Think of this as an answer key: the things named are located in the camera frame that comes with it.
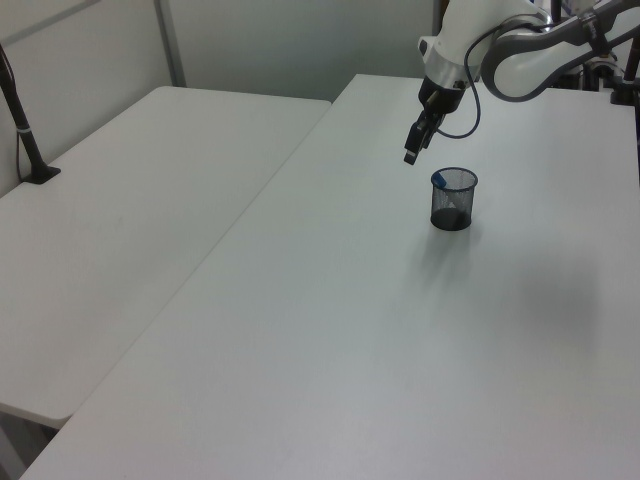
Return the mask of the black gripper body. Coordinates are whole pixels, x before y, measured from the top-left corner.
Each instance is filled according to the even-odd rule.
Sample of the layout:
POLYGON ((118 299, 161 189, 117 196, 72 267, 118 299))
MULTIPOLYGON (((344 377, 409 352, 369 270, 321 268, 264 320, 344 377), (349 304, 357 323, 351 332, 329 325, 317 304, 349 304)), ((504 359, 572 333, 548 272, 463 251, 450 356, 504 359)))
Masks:
POLYGON ((467 83, 462 80, 456 80, 451 86, 441 86, 425 77, 418 99, 428 117, 441 118, 457 110, 466 88, 467 83))

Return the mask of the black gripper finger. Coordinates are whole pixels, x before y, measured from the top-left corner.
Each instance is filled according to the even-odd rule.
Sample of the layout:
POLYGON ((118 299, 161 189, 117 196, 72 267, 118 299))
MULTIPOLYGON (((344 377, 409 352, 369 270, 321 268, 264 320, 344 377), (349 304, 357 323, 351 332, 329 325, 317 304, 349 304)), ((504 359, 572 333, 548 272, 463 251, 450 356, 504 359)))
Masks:
POLYGON ((405 141, 404 162, 414 165, 418 155, 424 148, 424 144, 428 144, 432 135, 432 127, 425 118, 418 118, 410 127, 407 139, 405 141))
POLYGON ((424 149, 430 146, 433 137, 438 134, 445 117, 445 114, 435 112, 425 114, 424 149))

